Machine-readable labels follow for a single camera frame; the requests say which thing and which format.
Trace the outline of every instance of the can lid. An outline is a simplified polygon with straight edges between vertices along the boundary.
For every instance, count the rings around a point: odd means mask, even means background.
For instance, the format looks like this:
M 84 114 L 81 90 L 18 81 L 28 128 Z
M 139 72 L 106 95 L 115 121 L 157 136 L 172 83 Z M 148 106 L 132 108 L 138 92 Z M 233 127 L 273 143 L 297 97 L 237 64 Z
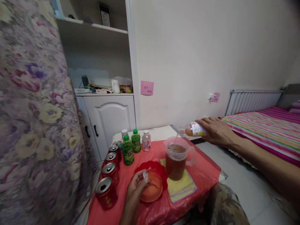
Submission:
M 105 157 L 105 159 L 106 159 L 107 161 L 111 161 L 111 160 L 113 160 L 116 156 L 117 156 L 116 153 L 111 152 L 111 153 L 108 153 L 108 154 L 107 154 L 107 156 Z
M 112 184 L 112 179 L 110 177 L 105 177 L 96 186 L 96 193 L 101 194 L 107 191 L 107 189 Z
M 112 172 L 115 168 L 116 168 L 116 164 L 111 162 L 111 163 L 108 163 L 108 164 L 105 165 L 102 172 L 104 174 L 108 174 L 108 173 Z
M 128 141 L 128 140 L 129 140 L 129 136 L 128 136 L 128 135 L 125 135 L 125 136 L 123 137 L 123 139 L 124 139 L 124 141 Z
M 109 148 L 109 152 L 116 152 L 119 149 L 119 146 L 113 145 Z
M 119 146 L 120 144 L 122 144 L 121 141 L 115 141 L 112 145 L 117 145 L 117 146 Z

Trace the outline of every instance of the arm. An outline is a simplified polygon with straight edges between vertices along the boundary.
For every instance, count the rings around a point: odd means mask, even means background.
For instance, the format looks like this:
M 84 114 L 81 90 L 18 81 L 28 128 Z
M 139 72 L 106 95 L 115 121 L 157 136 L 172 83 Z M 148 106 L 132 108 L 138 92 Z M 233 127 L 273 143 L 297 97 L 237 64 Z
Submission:
M 148 183 L 150 182 L 148 177 L 141 179 L 143 177 L 143 172 L 146 171 L 147 170 L 141 170 L 137 172 L 129 183 L 119 225 L 136 224 L 136 216 L 138 214 L 140 198 L 144 188 L 147 187 Z
M 229 148 L 253 164 L 295 207 L 300 208 L 300 168 L 258 147 L 252 141 L 237 136 L 219 119 L 196 120 L 207 136 L 203 139 L 211 144 Z

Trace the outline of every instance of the striped bedsheet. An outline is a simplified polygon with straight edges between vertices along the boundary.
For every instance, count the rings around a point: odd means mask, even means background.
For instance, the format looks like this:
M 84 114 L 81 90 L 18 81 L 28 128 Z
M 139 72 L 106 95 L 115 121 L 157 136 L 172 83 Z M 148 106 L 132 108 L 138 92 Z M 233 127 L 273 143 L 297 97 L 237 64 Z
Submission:
M 289 157 L 300 164 L 300 115 L 271 107 L 260 111 L 226 116 L 222 119 L 230 128 L 266 150 Z

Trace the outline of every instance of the bottle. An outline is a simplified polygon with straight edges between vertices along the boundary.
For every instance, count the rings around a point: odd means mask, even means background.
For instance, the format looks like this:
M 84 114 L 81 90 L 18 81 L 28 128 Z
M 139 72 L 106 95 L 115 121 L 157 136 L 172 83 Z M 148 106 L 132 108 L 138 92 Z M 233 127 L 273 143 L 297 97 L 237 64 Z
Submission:
M 144 135 L 142 136 L 143 142 L 143 151 L 148 152 L 151 149 L 151 135 L 148 130 L 144 131 Z
M 180 134 L 185 133 L 187 136 L 190 137 L 202 137 L 207 135 L 204 128 L 196 122 L 188 123 L 184 126 L 184 128 L 180 127 L 179 133 Z
M 134 153 L 139 153 L 141 151 L 141 136 L 137 129 L 133 130 L 133 135 L 131 136 L 132 150 Z
M 127 130 L 127 129 L 123 129 L 123 130 L 121 131 L 121 133 L 122 133 L 121 142 L 123 142 L 123 141 L 124 141 L 123 137 L 124 137 L 125 135 L 128 135 L 128 130 Z
M 124 141 L 122 143 L 122 150 L 124 156 L 125 166 L 129 166 L 134 161 L 133 151 L 132 151 L 132 142 L 129 140 L 129 136 L 124 136 Z

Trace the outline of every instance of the floral curtain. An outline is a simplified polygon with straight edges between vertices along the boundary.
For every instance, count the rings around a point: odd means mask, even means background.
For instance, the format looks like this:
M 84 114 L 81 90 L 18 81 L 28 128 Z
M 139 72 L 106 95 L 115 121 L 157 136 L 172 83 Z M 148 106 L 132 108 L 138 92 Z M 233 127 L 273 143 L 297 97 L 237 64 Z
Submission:
M 0 224 L 71 224 L 98 169 L 50 0 L 0 0 Z

